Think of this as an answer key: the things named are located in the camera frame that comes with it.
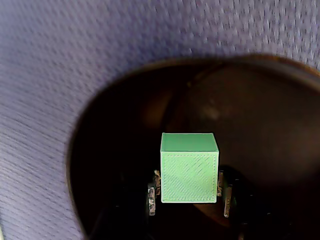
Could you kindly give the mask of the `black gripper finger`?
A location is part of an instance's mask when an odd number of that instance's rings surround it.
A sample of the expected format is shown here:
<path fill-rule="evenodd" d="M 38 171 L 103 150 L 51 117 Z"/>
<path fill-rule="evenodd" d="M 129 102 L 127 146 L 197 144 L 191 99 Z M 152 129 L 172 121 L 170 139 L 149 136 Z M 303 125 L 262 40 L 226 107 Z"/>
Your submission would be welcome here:
<path fill-rule="evenodd" d="M 156 215 L 156 199 L 161 195 L 161 173 L 154 170 L 151 182 L 138 187 L 121 184 L 101 211 L 89 235 L 90 240 L 151 240 L 149 217 Z"/>
<path fill-rule="evenodd" d="M 223 216 L 235 240 L 291 240 L 292 221 L 239 172 L 220 172 Z"/>

